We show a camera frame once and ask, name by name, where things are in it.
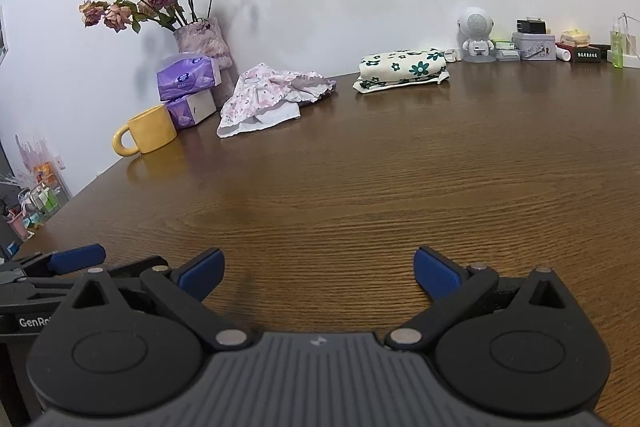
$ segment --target white tube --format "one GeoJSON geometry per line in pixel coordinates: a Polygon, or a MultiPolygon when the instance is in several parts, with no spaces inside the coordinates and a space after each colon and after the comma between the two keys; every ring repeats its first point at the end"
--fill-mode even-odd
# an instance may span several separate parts
{"type": "Polygon", "coordinates": [[[569,62],[569,60],[571,60],[571,52],[569,50],[556,46],[556,58],[558,58],[558,60],[569,62]]]}

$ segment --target speaker grille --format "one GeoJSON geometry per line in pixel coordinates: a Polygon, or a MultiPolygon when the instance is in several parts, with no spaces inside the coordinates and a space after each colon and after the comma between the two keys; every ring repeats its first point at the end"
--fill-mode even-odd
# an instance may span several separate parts
{"type": "Polygon", "coordinates": [[[486,19],[479,13],[472,13],[466,20],[466,25],[473,33],[484,34],[487,30],[486,19]]]}

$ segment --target pink textured vase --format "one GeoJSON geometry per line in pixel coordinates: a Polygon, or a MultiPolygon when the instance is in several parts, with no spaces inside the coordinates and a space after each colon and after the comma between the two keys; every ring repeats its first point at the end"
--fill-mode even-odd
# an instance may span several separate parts
{"type": "Polygon", "coordinates": [[[180,53],[201,53],[207,57],[215,58],[221,71],[222,83],[213,87],[213,99],[218,108],[234,93],[235,83],[228,74],[226,68],[231,66],[229,46],[222,38],[222,32],[218,20],[212,17],[208,21],[199,20],[178,28],[174,32],[175,41],[180,53]]]}

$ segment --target cloth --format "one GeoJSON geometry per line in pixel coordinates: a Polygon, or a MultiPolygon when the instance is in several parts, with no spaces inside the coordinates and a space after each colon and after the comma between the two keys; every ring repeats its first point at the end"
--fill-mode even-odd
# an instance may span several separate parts
{"type": "Polygon", "coordinates": [[[449,71],[443,51],[401,50],[364,57],[353,89],[372,92],[413,84],[439,84],[447,78],[449,71]]]}
{"type": "Polygon", "coordinates": [[[334,86],[334,80],[315,71],[275,71],[260,63],[238,78],[232,97],[220,110],[218,136],[226,138],[300,118],[300,103],[317,102],[334,86]]]}

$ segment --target wooden table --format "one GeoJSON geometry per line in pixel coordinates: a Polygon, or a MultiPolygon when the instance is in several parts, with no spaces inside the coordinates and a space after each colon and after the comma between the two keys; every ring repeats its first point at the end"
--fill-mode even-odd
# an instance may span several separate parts
{"type": "Polygon", "coordinates": [[[503,275],[553,266],[602,334],[598,411],[640,423],[640,72],[454,64],[450,84],[338,93],[276,128],[218,117],[122,159],[22,250],[99,242],[110,264],[222,248],[206,303],[272,330],[383,333],[427,305],[428,244],[503,275]]]}

